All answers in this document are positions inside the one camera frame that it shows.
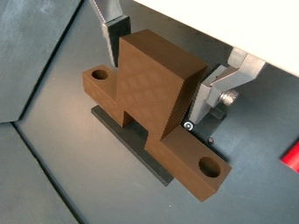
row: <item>brown wooden part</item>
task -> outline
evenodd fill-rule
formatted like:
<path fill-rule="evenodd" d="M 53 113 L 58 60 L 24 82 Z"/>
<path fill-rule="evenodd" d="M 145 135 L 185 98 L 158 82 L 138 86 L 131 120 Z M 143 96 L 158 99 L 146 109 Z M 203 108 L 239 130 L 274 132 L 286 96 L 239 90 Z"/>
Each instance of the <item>brown wooden part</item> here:
<path fill-rule="evenodd" d="M 199 200 L 219 189 L 229 164 L 181 126 L 207 65 L 151 31 L 121 39 L 119 74 L 83 73 L 85 89 L 117 122 L 149 130 L 146 149 Z"/>

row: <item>metal clamp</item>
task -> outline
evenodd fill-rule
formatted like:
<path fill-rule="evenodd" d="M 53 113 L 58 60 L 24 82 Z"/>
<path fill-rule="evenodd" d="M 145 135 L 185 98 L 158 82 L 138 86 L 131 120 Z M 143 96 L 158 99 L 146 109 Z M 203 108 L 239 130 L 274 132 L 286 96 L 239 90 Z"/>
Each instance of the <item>metal clamp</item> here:
<path fill-rule="evenodd" d="M 190 121 L 195 124 L 201 122 L 219 102 L 230 105 L 237 100 L 239 93 L 233 88 L 258 77 L 266 62 L 254 55 L 234 48 L 229 57 L 229 64 L 230 67 L 219 66 L 201 84 L 191 106 Z"/>
<path fill-rule="evenodd" d="M 119 38 L 131 33 L 130 17 L 125 15 L 119 0 L 90 0 L 102 23 L 111 63 L 118 67 Z"/>

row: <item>gray surface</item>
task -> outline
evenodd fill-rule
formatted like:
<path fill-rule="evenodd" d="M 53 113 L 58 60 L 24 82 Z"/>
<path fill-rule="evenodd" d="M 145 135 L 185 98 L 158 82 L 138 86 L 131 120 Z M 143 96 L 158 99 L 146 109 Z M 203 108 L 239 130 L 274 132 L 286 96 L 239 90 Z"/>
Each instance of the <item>gray surface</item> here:
<path fill-rule="evenodd" d="M 0 2 L 0 123 L 19 119 L 81 0 Z"/>
<path fill-rule="evenodd" d="M 227 45 L 131 0 L 122 4 L 134 31 L 153 29 L 210 67 L 226 63 Z M 233 172 L 201 203 L 177 180 L 162 185 L 90 113 L 81 73 L 98 64 L 110 64 L 109 49 L 85 3 L 19 125 L 89 223 L 297 223 L 299 176 L 279 158 L 299 134 L 299 79 L 269 66 L 241 88 L 214 134 Z"/>
<path fill-rule="evenodd" d="M 0 223 L 78 223 L 11 123 L 0 124 Z"/>

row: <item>screw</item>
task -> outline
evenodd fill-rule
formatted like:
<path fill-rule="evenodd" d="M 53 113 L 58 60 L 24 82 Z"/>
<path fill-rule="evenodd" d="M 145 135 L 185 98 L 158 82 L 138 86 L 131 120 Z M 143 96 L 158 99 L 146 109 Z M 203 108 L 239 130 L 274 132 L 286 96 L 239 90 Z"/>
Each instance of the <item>screw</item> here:
<path fill-rule="evenodd" d="M 187 130 L 193 130 L 193 123 L 191 122 L 186 122 L 183 124 L 183 127 L 187 129 Z"/>
<path fill-rule="evenodd" d="M 214 138 L 213 137 L 209 138 L 209 143 L 214 144 Z"/>
<path fill-rule="evenodd" d="M 219 96 L 219 100 L 230 106 L 233 102 L 238 99 L 239 97 L 239 92 L 235 89 L 231 89 L 226 92 L 223 92 Z"/>

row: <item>mounting hole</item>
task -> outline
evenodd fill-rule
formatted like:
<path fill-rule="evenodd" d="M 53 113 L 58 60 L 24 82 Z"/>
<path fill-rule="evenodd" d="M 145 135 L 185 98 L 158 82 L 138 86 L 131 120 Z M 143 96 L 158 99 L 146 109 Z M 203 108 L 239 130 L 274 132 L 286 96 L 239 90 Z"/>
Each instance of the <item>mounting hole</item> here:
<path fill-rule="evenodd" d="M 103 81 L 109 77 L 109 73 L 105 70 L 95 70 L 91 75 L 99 81 Z"/>
<path fill-rule="evenodd" d="M 217 178 L 221 175 L 221 165 L 211 157 L 203 157 L 199 162 L 202 173 L 210 177 Z"/>

